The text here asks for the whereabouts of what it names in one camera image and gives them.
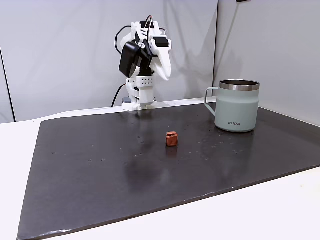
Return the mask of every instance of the black table mat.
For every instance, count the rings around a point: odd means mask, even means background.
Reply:
[[[178,147],[165,146],[169,131]],[[319,164],[320,128],[261,108],[248,133],[219,130],[203,104],[47,120],[17,239],[103,226]]]

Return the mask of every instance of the stainless steel mug rim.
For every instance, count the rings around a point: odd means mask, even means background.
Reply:
[[[255,91],[260,89],[260,83],[242,79],[222,80],[219,88],[233,91]]]

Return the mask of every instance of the mug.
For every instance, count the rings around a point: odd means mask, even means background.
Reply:
[[[260,83],[223,80],[219,87],[205,90],[204,105],[215,116],[214,124],[225,131],[244,133],[256,127]],[[215,111],[207,104],[208,90],[218,90]]]

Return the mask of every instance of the red cube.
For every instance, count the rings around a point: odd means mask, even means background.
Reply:
[[[166,133],[165,143],[168,147],[175,147],[178,144],[178,133],[169,131]]]

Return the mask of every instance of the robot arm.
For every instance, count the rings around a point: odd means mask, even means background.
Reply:
[[[121,57],[119,70],[126,77],[132,76],[128,74],[129,68],[140,67],[144,70],[150,68],[152,73],[158,73],[166,81],[170,79],[169,52],[172,49],[172,43],[166,35],[163,35],[158,22],[132,22],[131,32],[121,40],[120,45],[124,55]]]
[[[171,40],[163,35],[158,22],[149,17],[146,21],[132,22],[131,32],[120,43],[119,70],[127,77],[126,89],[130,98],[130,102],[123,103],[122,107],[129,111],[149,109],[154,105],[154,73],[166,81],[171,76]]]

